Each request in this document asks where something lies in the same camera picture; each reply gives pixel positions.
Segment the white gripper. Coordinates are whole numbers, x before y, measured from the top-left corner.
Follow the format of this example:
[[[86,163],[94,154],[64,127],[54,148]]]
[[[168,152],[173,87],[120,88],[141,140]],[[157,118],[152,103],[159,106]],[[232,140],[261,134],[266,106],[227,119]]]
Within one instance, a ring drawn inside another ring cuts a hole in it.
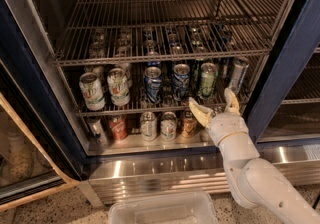
[[[226,88],[224,90],[226,100],[226,113],[220,113],[212,118],[213,110],[199,105],[190,97],[189,108],[197,121],[206,127],[206,130],[215,146],[218,146],[224,139],[235,134],[248,134],[249,130],[240,114],[240,106],[234,92]]]

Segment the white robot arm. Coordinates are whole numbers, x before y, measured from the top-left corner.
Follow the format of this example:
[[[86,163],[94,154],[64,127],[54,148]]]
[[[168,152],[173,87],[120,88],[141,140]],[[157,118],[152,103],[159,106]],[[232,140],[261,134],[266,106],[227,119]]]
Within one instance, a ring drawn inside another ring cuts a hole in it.
[[[216,114],[194,98],[189,99],[189,108],[220,150],[234,200],[247,209],[263,206],[284,224],[320,224],[320,214],[273,164],[260,157],[234,92],[227,88],[224,97],[222,113]]]

